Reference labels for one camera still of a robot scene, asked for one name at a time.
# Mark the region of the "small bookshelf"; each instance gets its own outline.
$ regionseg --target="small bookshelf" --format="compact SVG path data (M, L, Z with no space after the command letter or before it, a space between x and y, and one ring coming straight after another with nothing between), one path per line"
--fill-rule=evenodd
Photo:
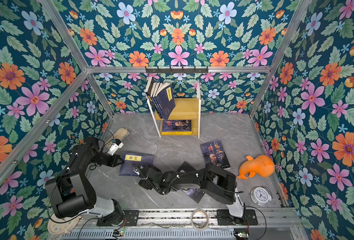
M200 137L200 121L201 121L201 91L197 89L196 98L175 98L175 108L171 112L168 120L191 120L192 121L192 134ZM153 118L154 124L157 129L158 136L161 137L162 132L162 118L158 114L154 114L154 110L147 99L148 107Z

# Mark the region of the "gray marble floor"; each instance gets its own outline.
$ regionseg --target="gray marble floor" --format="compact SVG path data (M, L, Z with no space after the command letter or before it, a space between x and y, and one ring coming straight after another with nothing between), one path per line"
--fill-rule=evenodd
M116 153L125 151L154 154L154 165L161 171L177 170L187 161L196 169L205 166L199 144L214 139L221 139L229 159L232 172L238 175L238 168L246 161L246 156L257 157L262 154L255 138L249 117L246 114L202 114L201 137L163 136L158 137L150 114L131 114L114 117L111 128L115 132L120 127L127 127L130 134L123 140L123 147ZM119 167L98 167L90 176L98 196L116 199L122 208L223 208L226 207L209 197L203 196L197 204L182 191L160 195L154 190L146 190L138 185L139 177L118 175ZM263 178L256 174L252 179L237 179L238 190L246 205L256 206L250 199L250 191L257 186L266 186L273 191L270 177ZM264 207L280 207L278 195L273 191L273 200Z

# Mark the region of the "orange plush toy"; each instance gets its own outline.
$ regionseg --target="orange plush toy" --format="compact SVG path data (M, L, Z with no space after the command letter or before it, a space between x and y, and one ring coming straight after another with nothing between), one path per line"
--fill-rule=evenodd
M256 173L261 177L268 177L275 170L274 163L268 156L260 155L256 159L247 156L247 160L240 167L239 176L237 176L239 179L248 179L245 176L248 172L250 172L249 177L254 177Z

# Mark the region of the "white clock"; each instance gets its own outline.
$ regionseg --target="white clock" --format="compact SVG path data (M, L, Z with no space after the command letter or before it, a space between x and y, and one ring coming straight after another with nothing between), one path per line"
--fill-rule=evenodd
M250 192L251 200L257 205L265 205L272 200L270 190L267 187L256 187Z

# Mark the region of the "clock face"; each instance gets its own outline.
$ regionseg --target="clock face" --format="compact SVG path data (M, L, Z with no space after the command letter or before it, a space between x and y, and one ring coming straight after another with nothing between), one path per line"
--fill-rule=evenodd
M258 189L256 189L255 190L255 197L259 200L259 201L261 201L261 202L266 202L266 201L268 201L268 193L265 191L265 190L263 190L263 189L261 189L261 188L258 188Z

